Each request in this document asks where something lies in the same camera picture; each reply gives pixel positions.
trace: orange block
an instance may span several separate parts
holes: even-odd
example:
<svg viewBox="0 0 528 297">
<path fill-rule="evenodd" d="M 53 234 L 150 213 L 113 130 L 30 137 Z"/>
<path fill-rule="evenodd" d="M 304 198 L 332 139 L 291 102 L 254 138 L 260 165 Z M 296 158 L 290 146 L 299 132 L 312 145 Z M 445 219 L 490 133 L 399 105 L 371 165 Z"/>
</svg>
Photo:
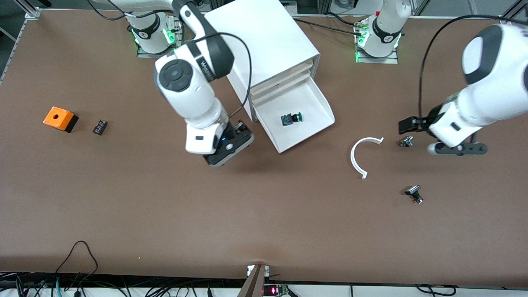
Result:
<svg viewBox="0 0 528 297">
<path fill-rule="evenodd" d="M 78 119 L 72 112 L 53 106 L 43 123 L 55 129 L 70 133 Z"/>
</svg>

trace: white curved object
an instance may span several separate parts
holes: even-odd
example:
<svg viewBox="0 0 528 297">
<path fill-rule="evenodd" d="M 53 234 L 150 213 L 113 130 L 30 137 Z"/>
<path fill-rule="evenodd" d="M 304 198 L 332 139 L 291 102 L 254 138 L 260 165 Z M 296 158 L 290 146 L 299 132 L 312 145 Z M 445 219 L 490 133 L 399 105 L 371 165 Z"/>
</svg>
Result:
<svg viewBox="0 0 528 297">
<path fill-rule="evenodd" d="M 357 145 L 362 142 L 373 142 L 375 144 L 381 144 L 383 139 L 384 139 L 383 137 L 380 139 L 377 139 L 374 137 L 365 137 L 363 139 L 360 139 L 358 142 L 356 142 L 356 144 L 354 144 L 354 146 L 352 146 L 352 150 L 350 151 L 350 161 L 352 161 L 352 165 L 354 166 L 354 168 L 356 168 L 356 170 L 363 175 L 362 179 L 366 178 L 367 172 L 361 169 L 361 167 L 356 162 L 356 157 L 354 156 L 354 153 L 356 151 Z"/>
</svg>

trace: open drawer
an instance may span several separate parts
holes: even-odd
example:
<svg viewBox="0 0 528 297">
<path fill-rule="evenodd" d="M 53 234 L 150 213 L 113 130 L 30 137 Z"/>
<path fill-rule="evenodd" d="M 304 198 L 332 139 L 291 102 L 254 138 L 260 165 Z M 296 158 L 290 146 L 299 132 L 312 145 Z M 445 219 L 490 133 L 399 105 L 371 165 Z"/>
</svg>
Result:
<svg viewBox="0 0 528 297">
<path fill-rule="evenodd" d="M 281 83 L 284 87 L 253 97 L 259 122 L 279 153 L 309 138 L 335 122 L 334 114 L 309 71 Z M 283 126 L 281 116 L 301 112 L 303 121 Z"/>
</svg>

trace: white box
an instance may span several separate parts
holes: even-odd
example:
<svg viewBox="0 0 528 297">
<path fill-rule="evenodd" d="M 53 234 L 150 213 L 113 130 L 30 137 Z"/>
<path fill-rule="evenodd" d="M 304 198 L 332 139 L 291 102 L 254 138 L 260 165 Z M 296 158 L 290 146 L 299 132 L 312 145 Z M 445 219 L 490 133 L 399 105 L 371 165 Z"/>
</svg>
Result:
<svg viewBox="0 0 528 297">
<path fill-rule="evenodd" d="M 335 122 L 313 78 L 319 52 L 278 0 L 236 0 L 205 14 L 218 32 L 234 34 L 251 53 L 251 92 L 244 106 L 260 122 L 279 153 Z M 242 102 L 249 60 L 243 44 L 222 36 L 235 57 L 228 79 Z M 301 112 L 303 122 L 283 126 L 280 117 Z"/>
</svg>

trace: brown tabletop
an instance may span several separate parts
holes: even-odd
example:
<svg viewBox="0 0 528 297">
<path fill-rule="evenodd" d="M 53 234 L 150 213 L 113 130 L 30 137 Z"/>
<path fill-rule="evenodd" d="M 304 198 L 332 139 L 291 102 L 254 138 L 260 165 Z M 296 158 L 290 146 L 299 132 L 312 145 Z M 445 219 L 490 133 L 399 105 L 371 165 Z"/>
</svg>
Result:
<svg viewBox="0 0 528 297">
<path fill-rule="evenodd" d="M 335 124 L 282 154 L 249 124 L 255 142 L 213 169 L 186 153 L 184 121 L 153 84 L 155 60 L 135 57 L 125 21 L 44 11 L 0 86 L 0 269 L 54 271 L 83 239 L 99 273 L 244 277 L 264 262 L 279 280 L 528 286 L 526 116 L 482 129 L 484 156 L 432 156 L 425 133 L 397 145 L 445 21 L 409 20 L 398 65 L 357 64 L 349 35 L 301 24 L 321 52 L 315 81 Z M 489 24 L 460 21 L 438 39 L 425 112 L 465 86 L 461 51 Z M 234 110 L 228 80 L 213 85 Z M 71 134 L 42 124 L 52 106 L 79 116 Z M 92 133 L 99 119 L 103 136 Z M 356 151 L 365 180 L 350 163 L 363 137 L 385 137 Z M 414 184 L 422 205 L 403 195 Z M 81 247 L 62 271 L 79 269 L 92 269 Z"/>
</svg>

